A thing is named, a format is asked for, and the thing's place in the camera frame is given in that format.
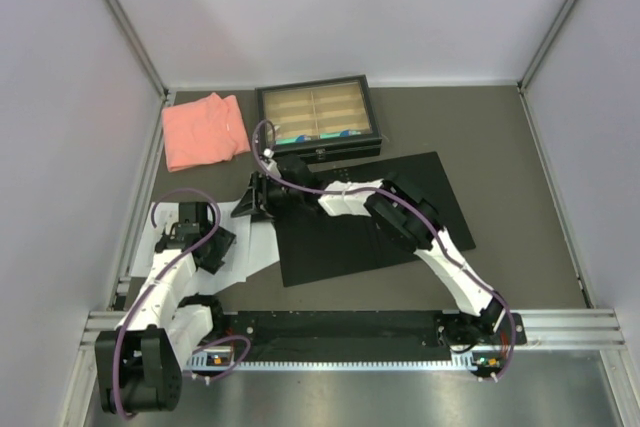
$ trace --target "pink towel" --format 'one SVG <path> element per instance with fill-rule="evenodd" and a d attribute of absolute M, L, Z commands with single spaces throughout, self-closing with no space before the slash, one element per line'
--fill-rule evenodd
<path fill-rule="evenodd" d="M 235 95 L 211 94 L 162 111 L 169 172 L 231 160 L 249 151 L 249 139 Z"/>

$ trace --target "display case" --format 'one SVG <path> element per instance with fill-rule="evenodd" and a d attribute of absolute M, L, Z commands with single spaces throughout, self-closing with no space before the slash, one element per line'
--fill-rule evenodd
<path fill-rule="evenodd" d="M 364 75 L 256 92 L 260 119 L 274 125 L 260 147 L 274 146 L 276 157 L 297 154 L 316 163 L 380 154 L 382 137 Z"/>

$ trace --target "table surface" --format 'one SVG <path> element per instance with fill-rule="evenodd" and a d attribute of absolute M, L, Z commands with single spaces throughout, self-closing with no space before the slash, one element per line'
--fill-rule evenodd
<path fill-rule="evenodd" d="M 254 91 L 218 93 L 237 96 L 251 133 L 258 121 Z M 176 104 L 208 94 L 178 92 Z M 380 157 L 318 169 L 437 151 L 477 244 L 465 252 L 476 272 L 514 308 L 585 306 L 515 86 L 374 88 L 371 97 L 383 135 Z M 236 200 L 253 170 L 247 153 L 169 173 L 163 155 L 152 198 L 195 187 L 221 202 Z M 227 311 L 455 308 L 420 261 L 288 288 L 275 264 L 221 292 L 220 299 Z"/>

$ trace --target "white paper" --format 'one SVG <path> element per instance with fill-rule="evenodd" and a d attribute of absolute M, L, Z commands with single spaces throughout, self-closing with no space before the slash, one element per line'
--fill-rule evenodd
<path fill-rule="evenodd" d="M 231 218 L 231 211 L 238 202 L 225 202 L 220 207 L 220 225 L 236 235 L 234 244 L 224 257 L 224 265 L 210 274 L 198 269 L 194 276 L 196 289 L 201 294 L 215 294 L 247 277 L 272 265 L 279 260 L 275 229 L 271 222 L 251 223 L 250 217 Z M 151 211 L 147 217 L 140 243 L 133 261 L 131 275 L 146 277 L 151 270 L 155 244 L 160 240 L 163 229 L 171 228 L 178 220 L 178 203 L 166 202 L 156 209 L 158 227 L 151 225 Z"/>

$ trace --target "white wall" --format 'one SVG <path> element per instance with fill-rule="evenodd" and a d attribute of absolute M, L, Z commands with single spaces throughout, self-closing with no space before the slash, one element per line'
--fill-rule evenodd
<path fill-rule="evenodd" d="M 102 0 L 0 5 L 0 425 L 49 427 L 158 98 Z"/>
<path fill-rule="evenodd" d="M 582 263 L 638 367 L 639 81 L 638 0 L 581 0 L 529 94 Z"/>
<path fill-rule="evenodd" d="M 164 81 L 518 80 L 563 0 L 121 0 Z"/>

